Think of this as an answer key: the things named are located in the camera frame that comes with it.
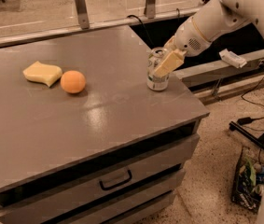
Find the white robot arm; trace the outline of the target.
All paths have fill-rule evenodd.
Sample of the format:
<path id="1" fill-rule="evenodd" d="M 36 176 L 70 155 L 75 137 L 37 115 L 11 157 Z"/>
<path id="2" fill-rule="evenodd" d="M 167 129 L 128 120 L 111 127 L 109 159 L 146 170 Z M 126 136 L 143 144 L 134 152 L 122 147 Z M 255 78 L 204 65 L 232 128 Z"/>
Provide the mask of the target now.
<path id="1" fill-rule="evenodd" d="M 190 16 L 165 43 L 165 55 L 154 70 L 165 77 L 208 49 L 220 36 L 253 24 L 264 39 L 264 0 L 210 0 Z"/>

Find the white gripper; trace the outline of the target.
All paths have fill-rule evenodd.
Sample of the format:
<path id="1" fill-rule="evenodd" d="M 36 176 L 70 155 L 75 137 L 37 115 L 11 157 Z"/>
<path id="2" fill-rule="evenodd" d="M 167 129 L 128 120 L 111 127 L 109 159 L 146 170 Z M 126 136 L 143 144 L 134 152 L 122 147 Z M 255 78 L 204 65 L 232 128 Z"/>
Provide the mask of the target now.
<path id="1" fill-rule="evenodd" d="M 164 57 L 155 68 L 155 77 L 165 77 L 181 66 L 186 55 L 195 57 L 210 47 L 214 33 L 203 23 L 197 22 L 194 17 L 183 22 L 163 46 Z"/>

